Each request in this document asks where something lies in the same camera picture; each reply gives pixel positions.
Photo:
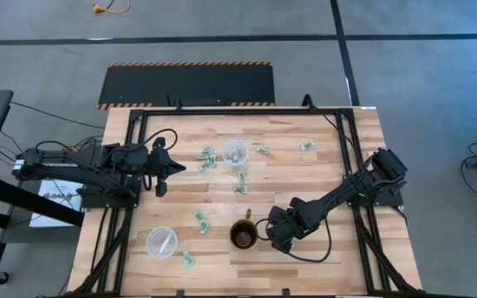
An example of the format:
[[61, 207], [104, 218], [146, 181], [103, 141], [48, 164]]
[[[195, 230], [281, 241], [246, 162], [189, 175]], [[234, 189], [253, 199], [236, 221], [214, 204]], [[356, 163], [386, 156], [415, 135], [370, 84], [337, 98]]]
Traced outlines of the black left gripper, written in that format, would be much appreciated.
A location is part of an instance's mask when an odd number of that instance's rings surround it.
[[168, 176], [181, 173], [186, 170], [182, 164], [170, 159], [168, 152], [163, 147], [155, 147], [148, 155], [147, 174], [166, 179]]

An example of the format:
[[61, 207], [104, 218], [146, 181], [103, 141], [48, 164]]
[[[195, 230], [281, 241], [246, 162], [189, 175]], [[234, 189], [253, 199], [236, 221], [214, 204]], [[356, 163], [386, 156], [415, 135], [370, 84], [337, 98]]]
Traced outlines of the clear plastic cup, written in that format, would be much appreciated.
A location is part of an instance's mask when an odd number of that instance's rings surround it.
[[241, 140], [232, 139], [223, 145], [221, 155], [228, 166], [242, 167], [248, 159], [248, 146]]
[[178, 243], [177, 234], [172, 228], [160, 226], [148, 234], [146, 250], [150, 257], [166, 259], [176, 252]]

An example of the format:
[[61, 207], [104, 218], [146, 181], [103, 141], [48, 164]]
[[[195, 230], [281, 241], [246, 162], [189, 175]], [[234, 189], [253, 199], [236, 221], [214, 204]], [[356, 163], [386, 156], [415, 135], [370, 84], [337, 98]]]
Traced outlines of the green brown ceramic mug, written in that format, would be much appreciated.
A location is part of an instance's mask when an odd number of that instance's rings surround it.
[[252, 210], [246, 211], [245, 217], [236, 221], [229, 230], [230, 242], [239, 250], [249, 250], [258, 241], [255, 223], [251, 221]]

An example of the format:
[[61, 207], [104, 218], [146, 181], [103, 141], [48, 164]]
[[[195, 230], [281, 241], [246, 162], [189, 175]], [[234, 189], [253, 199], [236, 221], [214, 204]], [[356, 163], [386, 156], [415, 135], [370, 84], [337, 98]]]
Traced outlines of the black hazard-striped floor mat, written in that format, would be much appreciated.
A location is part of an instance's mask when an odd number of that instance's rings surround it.
[[184, 106], [273, 106], [266, 61], [129, 62], [108, 66], [98, 110]]

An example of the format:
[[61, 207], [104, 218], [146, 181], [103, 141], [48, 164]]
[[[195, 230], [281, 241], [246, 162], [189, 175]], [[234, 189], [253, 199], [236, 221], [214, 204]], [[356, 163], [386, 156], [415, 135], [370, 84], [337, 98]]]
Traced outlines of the white paper sheet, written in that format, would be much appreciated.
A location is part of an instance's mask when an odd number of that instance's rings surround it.
[[[82, 199], [77, 193], [77, 189], [83, 186], [83, 184], [65, 180], [43, 180], [38, 195], [64, 207], [80, 211]], [[53, 228], [70, 227], [70, 224], [46, 217], [45, 215], [33, 213], [29, 226], [31, 228]]]

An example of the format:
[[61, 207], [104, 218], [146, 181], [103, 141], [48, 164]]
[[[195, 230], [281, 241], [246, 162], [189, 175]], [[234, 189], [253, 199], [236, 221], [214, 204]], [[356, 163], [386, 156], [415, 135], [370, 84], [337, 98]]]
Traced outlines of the black diagonal bar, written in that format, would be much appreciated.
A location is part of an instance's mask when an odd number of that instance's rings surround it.
[[81, 226], [84, 219], [84, 215], [79, 211], [10, 185], [3, 180], [0, 180], [0, 201], [74, 226]]

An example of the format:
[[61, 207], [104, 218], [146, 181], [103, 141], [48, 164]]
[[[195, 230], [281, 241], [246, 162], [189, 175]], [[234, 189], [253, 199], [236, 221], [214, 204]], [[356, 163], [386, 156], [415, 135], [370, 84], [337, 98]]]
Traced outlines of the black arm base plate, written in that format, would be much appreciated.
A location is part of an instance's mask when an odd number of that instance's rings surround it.
[[392, 192], [391, 190], [384, 190], [371, 195], [356, 195], [347, 202], [347, 205], [356, 205], [365, 208], [370, 206], [398, 207], [403, 205], [403, 200], [400, 191]]
[[85, 185], [76, 191], [82, 199], [82, 207], [86, 209], [132, 208], [139, 203], [139, 194], [121, 190], [101, 190], [98, 186]]

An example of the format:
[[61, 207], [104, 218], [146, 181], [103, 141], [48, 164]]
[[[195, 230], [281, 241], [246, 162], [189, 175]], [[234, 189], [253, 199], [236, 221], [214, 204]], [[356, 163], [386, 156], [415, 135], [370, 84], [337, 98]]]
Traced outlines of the grey flat base plate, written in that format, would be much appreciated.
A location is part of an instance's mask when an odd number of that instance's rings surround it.
[[25, 223], [31, 211], [12, 205], [9, 212], [9, 225], [1, 232], [3, 243], [63, 243], [79, 238], [79, 226], [31, 228]]

